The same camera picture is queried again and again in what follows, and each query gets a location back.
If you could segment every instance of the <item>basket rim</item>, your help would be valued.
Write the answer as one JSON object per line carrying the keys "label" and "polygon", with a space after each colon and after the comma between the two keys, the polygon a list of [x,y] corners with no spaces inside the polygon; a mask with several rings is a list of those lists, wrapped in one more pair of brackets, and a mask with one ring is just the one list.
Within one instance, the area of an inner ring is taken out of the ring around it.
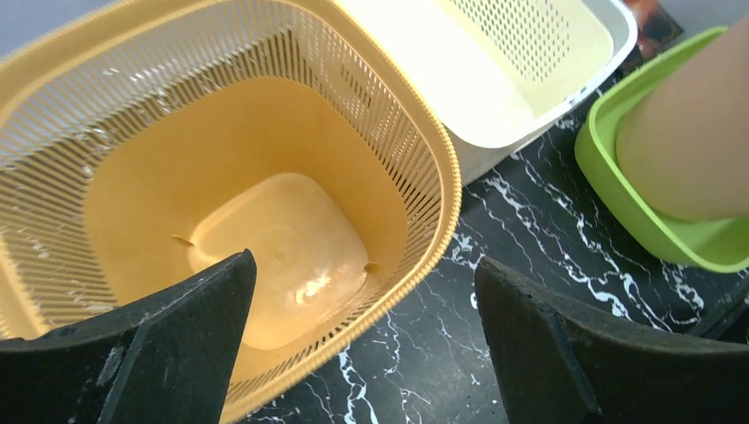
{"label": "basket rim", "polygon": [[[144,33],[187,13],[231,0],[125,0],[89,13],[40,40],[13,51],[0,64],[0,127],[18,106],[56,76],[91,57],[111,49],[137,34]],[[397,66],[336,0],[270,0],[311,13],[325,22],[367,63],[379,80],[396,97],[404,112],[421,133],[437,164],[442,203],[435,234],[417,265],[377,300],[362,316],[328,343],[295,364],[271,382],[265,383],[250,401],[244,397],[224,404],[222,422],[236,421],[265,405],[293,384],[341,352],[351,341],[369,329],[405,297],[442,258],[458,223],[462,185],[455,149],[434,111],[429,108],[413,82]],[[0,284],[11,284],[8,269],[0,269]],[[31,298],[26,296],[27,304]],[[0,310],[0,318],[7,318]],[[38,314],[32,319],[41,324]]]}

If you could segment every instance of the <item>countertop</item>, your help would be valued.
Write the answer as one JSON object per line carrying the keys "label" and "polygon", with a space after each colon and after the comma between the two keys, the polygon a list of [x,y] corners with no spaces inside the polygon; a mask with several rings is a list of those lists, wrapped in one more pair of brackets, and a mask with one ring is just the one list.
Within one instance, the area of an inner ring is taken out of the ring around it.
{"label": "countertop", "polygon": [[665,331],[686,332],[729,300],[728,290],[749,273],[717,275],[655,259],[587,183],[573,148],[594,98],[464,189],[452,243],[425,281],[343,352],[242,422],[507,423],[473,294],[483,255]]}

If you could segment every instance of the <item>green plastic tray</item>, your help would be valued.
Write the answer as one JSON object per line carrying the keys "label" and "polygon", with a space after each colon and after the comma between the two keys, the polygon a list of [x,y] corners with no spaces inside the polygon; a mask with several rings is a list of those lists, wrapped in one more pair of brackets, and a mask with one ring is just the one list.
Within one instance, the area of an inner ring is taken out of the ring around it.
{"label": "green plastic tray", "polygon": [[652,210],[619,170],[614,149],[622,117],[725,30],[710,29],[682,42],[601,96],[580,130],[575,156],[606,207],[653,256],[729,273],[749,267],[749,218],[688,223]]}

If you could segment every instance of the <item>basket bottom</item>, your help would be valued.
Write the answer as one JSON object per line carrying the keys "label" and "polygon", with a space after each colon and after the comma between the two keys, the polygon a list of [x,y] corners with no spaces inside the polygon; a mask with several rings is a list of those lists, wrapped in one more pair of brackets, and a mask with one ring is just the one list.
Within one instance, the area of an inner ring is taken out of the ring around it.
{"label": "basket bottom", "polygon": [[283,347],[325,323],[364,285],[367,250],[311,178],[277,174],[223,204],[189,238],[194,272],[249,248],[258,278],[243,343]]}

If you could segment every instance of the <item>plastic container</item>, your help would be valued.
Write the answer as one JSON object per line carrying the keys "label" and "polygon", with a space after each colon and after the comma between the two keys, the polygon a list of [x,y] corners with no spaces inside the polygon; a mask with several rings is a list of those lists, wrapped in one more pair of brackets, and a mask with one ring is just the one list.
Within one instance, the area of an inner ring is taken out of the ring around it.
{"label": "plastic container", "polygon": [[619,0],[337,1],[443,121],[464,185],[583,102],[637,36]]}
{"label": "plastic container", "polygon": [[4,336],[250,248],[258,279],[223,422],[385,314],[458,217],[439,120],[329,0],[114,4],[10,57],[0,105]]}
{"label": "plastic container", "polygon": [[653,256],[730,273],[749,267],[749,218],[688,223],[653,210],[619,170],[615,150],[623,116],[724,31],[712,29],[677,45],[606,92],[595,102],[580,130],[575,156],[606,207]]}

